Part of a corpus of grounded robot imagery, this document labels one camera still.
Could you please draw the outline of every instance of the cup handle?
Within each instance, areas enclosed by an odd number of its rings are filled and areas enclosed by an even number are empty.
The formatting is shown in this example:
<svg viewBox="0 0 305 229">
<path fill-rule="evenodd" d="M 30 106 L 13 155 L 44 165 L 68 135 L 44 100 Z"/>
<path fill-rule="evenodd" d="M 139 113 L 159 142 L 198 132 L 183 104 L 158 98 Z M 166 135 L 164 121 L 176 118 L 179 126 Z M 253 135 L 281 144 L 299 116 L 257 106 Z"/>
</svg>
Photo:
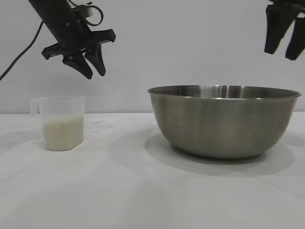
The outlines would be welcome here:
<svg viewBox="0 0 305 229">
<path fill-rule="evenodd" d="M 38 114 L 38 107 L 39 107 L 38 101 L 39 101 L 39 98 L 35 98 L 30 101 L 30 115 L 31 116 L 36 116 Z"/>
</svg>

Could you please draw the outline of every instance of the white wall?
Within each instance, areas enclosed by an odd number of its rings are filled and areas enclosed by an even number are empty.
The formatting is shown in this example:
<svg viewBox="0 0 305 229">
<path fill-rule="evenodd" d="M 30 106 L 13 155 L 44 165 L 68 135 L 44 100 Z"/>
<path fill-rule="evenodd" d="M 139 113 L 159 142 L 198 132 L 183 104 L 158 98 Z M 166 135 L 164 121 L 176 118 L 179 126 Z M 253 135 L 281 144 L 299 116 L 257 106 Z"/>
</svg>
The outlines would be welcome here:
<svg viewBox="0 0 305 229">
<path fill-rule="evenodd" d="M 105 77 L 92 80 L 41 51 L 55 43 L 46 27 L 37 43 L 0 82 L 0 113 L 25 113 L 33 97 L 79 94 L 88 112 L 151 111 L 147 89 L 171 84 L 243 84 L 305 94 L 305 54 L 285 59 L 263 52 L 266 0 L 95 0 L 104 11 L 98 29 L 113 28 L 103 45 Z M 97 21 L 96 14 L 92 20 Z M 32 40 L 40 19 L 26 0 L 2 0 L 0 72 Z M 297 110 L 305 110 L 305 97 Z"/>
</svg>

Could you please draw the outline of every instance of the rice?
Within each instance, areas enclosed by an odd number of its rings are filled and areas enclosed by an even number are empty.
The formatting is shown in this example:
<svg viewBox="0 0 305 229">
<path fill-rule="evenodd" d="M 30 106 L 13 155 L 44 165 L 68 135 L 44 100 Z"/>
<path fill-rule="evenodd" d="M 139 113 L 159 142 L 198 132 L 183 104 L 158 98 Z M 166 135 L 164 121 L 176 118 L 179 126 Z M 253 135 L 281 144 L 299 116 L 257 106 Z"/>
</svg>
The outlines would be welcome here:
<svg viewBox="0 0 305 229">
<path fill-rule="evenodd" d="M 67 117 L 43 124 L 45 147 L 51 151 L 65 151 L 83 142 L 84 117 Z"/>
</svg>

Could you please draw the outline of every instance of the clear plastic cup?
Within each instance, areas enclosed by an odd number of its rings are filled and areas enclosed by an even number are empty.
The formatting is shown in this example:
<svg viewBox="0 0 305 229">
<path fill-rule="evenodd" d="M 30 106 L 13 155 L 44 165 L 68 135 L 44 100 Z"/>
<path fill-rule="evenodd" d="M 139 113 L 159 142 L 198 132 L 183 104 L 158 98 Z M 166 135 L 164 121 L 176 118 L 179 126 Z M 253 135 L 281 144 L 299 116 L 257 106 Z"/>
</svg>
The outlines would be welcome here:
<svg viewBox="0 0 305 229">
<path fill-rule="evenodd" d="M 31 115 L 41 114 L 45 148 L 66 151 L 83 142 L 85 99 L 83 96 L 51 96 L 32 99 Z"/>
</svg>

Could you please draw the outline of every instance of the metal bowl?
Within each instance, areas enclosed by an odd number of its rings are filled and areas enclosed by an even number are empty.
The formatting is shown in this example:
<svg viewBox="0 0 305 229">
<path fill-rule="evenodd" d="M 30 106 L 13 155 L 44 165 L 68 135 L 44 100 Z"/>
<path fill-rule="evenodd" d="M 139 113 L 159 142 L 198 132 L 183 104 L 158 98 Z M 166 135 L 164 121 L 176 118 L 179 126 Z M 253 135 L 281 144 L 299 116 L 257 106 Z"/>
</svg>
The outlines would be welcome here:
<svg viewBox="0 0 305 229">
<path fill-rule="evenodd" d="M 156 87 L 154 114 L 165 138 L 200 156 L 237 159 L 259 155 L 282 137 L 299 92 L 249 86 Z"/>
</svg>

